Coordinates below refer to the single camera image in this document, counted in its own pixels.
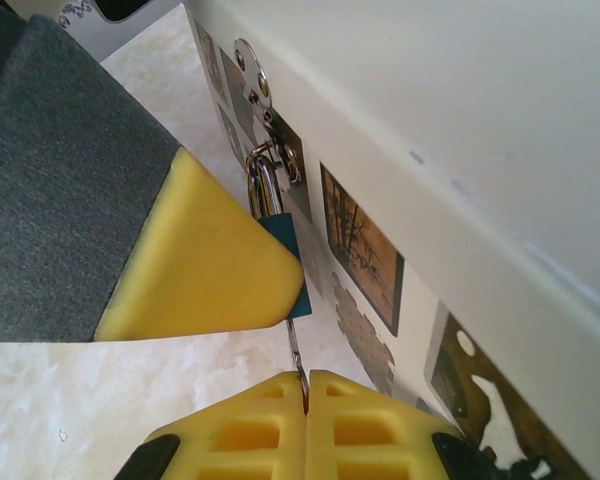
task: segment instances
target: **gray felt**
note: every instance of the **gray felt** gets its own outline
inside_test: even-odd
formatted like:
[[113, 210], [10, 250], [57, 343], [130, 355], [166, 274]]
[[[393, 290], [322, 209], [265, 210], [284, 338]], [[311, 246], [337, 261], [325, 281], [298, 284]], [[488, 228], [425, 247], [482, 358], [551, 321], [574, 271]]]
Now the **gray felt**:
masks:
[[29, 21], [0, 73], [0, 341], [92, 340], [177, 148], [55, 22]]

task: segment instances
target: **yellow foam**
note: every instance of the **yellow foam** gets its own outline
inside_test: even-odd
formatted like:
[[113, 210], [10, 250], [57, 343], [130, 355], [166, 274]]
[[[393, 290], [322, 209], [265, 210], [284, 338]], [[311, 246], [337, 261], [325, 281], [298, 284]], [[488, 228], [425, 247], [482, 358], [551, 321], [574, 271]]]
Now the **yellow foam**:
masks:
[[302, 480], [305, 416], [286, 372], [152, 433], [180, 446], [161, 480]]
[[273, 326], [302, 283], [298, 260], [180, 149], [95, 340]]
[[331, 372], [312, 371], [307, 480], [448, 479], [431, 441], [444, 420]]

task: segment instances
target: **yellow foam block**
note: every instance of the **yellow foam block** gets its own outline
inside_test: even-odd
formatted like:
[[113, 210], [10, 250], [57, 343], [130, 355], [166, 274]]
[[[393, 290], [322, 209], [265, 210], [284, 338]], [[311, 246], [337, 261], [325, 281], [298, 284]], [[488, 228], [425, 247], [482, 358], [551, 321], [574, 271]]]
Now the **yellow foam block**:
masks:
[[447, 480], [431, 441], [444, 420], [326, 371], [311, 372], [306, 479]]
[[269, 327], [302, 283], [298, 260], [180, 149], [95, 340]]
[[161, 480], [302, 480], [302, 388], [286, 372], [149, 436], [180, 438]]

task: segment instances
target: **marble floor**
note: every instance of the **marble floor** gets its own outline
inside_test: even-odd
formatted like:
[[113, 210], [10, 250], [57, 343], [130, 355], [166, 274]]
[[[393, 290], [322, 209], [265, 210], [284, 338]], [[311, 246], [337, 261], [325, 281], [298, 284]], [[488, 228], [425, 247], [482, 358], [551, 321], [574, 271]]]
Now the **marble floor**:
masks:
[[[182, 6], [103, 62], [246, 206]], [[309, 284], [308, 369], [371, 386]], [[152, 430], [291, 369], [286, 328], [108, 344], [0, 344], [0, 480], [112, 479]]]

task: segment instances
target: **white surface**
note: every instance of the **white surface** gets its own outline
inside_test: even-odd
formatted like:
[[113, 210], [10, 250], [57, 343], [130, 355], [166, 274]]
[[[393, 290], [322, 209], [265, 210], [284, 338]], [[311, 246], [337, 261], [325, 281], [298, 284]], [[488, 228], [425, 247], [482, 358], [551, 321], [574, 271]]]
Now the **white surface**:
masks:
[[[247, 204], [181, 6], [105, 67]], [[307, 369], [371, 386], [311, 284], [309, 294], [314, 314], [296, 321]], [[291, 368], [284, 324], [142, 342], [0, 344], [0, 480], [112, 479], [152, 430]]]
[[600, 2], [187, 5], [600, 478]]

